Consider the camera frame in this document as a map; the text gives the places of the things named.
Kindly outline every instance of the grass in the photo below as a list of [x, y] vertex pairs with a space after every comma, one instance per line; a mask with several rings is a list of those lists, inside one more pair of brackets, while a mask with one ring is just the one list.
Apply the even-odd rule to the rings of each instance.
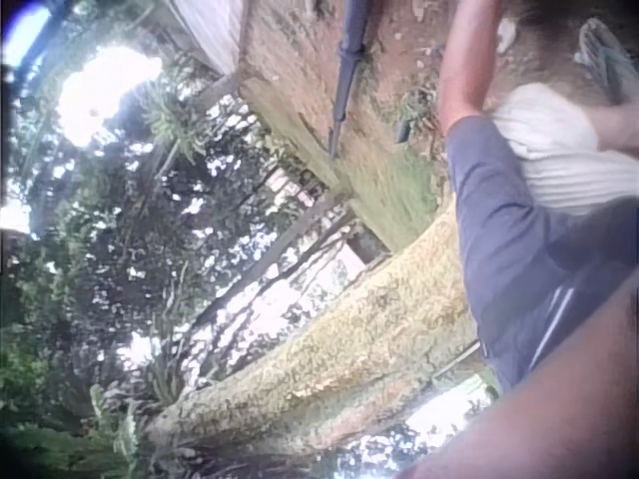
[[[301, 159], [323, 182], [352, 191], [354, 212], [389, 249], [403, 249], [430, 225], [437, 208], [431, 171], [415, 148], [397, 146], [393, 156], [375, 156], [365, 164], [350, 159], [333, 163], [299, 116], [283, 108], [286, 99], [267, 82], [254, 78], [245, 82], [245, 88], [252, 108], [274, 132], [298, 146]], [[398, 113], [397, 109], [385, 112], [389, 118]]]
[[412, 147], [384, 163], [345, 163], [353, 208], [393, 251], [411, 244], [430, 225], [437, 208], [430, 169]]

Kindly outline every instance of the white cloth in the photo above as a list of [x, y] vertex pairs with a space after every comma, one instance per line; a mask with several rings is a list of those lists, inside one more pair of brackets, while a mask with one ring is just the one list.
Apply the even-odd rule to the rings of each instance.
[[547, 208], [585, 215], [622, 197], [639, 197], [639, 160], [597, 150], [586, 114], [546, 85], [513, 91], [492, 114], [521, 159], [535, 199]]

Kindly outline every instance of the person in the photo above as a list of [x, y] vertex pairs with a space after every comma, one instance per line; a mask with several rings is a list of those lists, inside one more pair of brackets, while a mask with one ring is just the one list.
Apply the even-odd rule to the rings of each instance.
[[464, 287], [505, 394], [397, 477], [639, 477], [639, 76], [592, 19], [581, 53], [618, 105], [532, 84], [484, 112], [503, 13], [458, 2], [439, 118]]

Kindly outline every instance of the blue shirt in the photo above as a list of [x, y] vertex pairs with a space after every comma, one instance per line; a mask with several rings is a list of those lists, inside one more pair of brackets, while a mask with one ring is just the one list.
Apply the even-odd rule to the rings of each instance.
[[627, 271], [604, 261], [570, 274], [557, 262], [549, 246], [583, 220], [535, 203], [519, 158], [489, 118], [457, 122], [446, 148], [466, 296], [484, 355], [509, 389], [585, 321]]

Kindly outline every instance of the tree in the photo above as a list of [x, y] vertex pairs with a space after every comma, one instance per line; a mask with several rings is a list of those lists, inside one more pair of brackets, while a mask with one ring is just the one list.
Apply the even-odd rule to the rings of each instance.
[[437, 369], [474, 339], [455, 245], [450, 206], [303, 332], [167, 408], [149, 439], [304, 456], [405, 417]]

